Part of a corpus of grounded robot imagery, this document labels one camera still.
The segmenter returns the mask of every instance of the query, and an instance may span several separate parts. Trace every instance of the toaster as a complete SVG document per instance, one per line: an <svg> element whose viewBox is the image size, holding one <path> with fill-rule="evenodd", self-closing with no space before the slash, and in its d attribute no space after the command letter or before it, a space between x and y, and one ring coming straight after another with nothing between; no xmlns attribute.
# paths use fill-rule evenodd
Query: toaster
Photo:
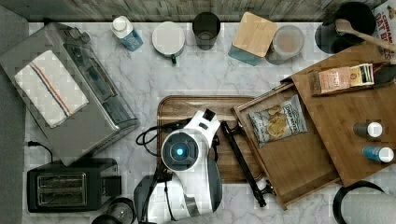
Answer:
<svg viewBox="0 0 396 224"><path fill-rule="evenodd" d="M93 211L121 195L117 162L110 158L50 162L30 170L26 180L31 213Z"/></svg>
<svg viewBox="0 0 396 224"><path fill-rule="evenodd" d="M77 28L52 22L0 56L0 69L4 69L64 165L96 154L140 124L93 53L90 40ZM23 67L47 50L59 58L89 100L56 128L47 124L15 81Z"/></svg>

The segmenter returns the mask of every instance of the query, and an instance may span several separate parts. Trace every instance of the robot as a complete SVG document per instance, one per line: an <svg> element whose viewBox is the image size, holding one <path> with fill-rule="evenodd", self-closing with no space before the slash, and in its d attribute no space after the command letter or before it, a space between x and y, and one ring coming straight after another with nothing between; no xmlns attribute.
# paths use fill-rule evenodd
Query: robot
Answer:
<svg viewBox="0 0 396 224"><path fill-rule="evenodd" d="M139 223L161 224L218 209L221 178L208 154L219 126L214 112L199 110L184 128L167 135L162 145L163 165L134 190Z"/></svg>

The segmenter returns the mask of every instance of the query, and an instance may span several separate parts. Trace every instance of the toaster oven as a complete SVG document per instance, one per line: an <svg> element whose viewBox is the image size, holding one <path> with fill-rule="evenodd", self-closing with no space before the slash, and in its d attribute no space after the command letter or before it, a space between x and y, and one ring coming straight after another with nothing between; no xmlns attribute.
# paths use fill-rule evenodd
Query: toaster oven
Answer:
<svg viewBox="0 0 396 224"><path fill-rule="evenodd" d="M55 128L48 125L15 80L22 68L48 50L88 99L84 107ZM93 53L89 35L77 28L49 23L0 56L0 65L64 165L95 154L140 124Z"/></svg>

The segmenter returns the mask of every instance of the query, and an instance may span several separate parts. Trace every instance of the small bottle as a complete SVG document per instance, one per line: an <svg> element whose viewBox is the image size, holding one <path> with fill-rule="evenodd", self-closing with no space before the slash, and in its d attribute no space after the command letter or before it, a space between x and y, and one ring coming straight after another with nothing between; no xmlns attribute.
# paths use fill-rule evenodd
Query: small bottle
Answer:
<svg viewBox="0 0 396 224"><path fill-rule="evenodd" d="M390 162L393 160L394 153L390 147L366 146L363 155L373 161Z"/></svg>
<svg viewBox="0 0 396 224"><path fill-rule="evenodd" d="M113 21L111 30L130 51L135 51L143 45L142 38L134 29L132 23L124 16L120 16Z"/></svg>
<svg viewBox="0 0 396 224"><path fill-rule="evenodd" d="M377 122L361 122L353 126L353 132L360 136L379 137L382 134L382 125Z"/></svg>

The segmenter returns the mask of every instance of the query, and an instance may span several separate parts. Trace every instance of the black cup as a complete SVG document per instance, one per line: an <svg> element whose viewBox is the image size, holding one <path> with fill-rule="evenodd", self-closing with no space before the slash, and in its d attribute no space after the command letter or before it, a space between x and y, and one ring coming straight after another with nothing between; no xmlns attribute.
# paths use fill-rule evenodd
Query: black cup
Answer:
<svg viewBox="0 0 396 224"><path fill-rule="evenodd" d="M192 22L192 31L200 49L211 49L220 32L220 20L211 12L200 13Z"/></svg>
<svg viewBox="0 0 396 224"><path fill-rule="evenodd" d="M338 53L363 41L355 35L339 34L335 29L337 19L349 21L354 30L367 35L372 35L375 30L375 17L368 6L360 2L344 3L315 33L318 47L326 53Z"/></svg>

